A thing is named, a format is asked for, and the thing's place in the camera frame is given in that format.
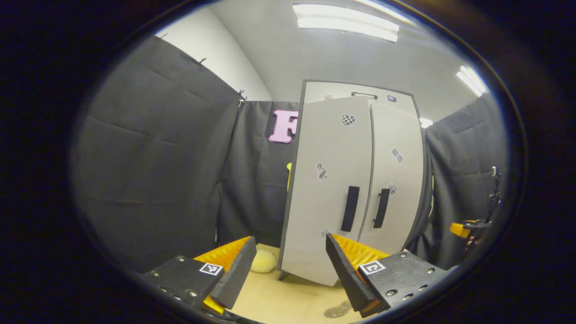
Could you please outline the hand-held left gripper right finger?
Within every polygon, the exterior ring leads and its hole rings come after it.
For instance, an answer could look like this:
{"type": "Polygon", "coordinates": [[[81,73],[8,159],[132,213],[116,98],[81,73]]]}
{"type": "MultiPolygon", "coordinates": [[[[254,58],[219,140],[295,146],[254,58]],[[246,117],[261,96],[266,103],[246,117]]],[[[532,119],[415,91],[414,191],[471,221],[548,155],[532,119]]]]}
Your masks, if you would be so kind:
{"type": "Polygon", "coordinates": [[[352,309],[362,318],[406,304],[452,272],[407,250],[387,254],[338,234],[327,234],[325,248],[352,309]]]}

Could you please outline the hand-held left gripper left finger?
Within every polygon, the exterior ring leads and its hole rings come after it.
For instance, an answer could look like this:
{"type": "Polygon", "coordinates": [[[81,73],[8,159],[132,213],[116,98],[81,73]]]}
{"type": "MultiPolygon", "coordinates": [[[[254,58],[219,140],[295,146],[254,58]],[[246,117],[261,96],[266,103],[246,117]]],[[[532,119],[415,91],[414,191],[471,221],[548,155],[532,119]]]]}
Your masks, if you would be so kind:
{"type": "Polygon", "coordinates": [[[189,311],[224,318],[236,304],[256,253],[255,237],[247,236],[200,256],[173,257],[140,278],[189,311]]]}

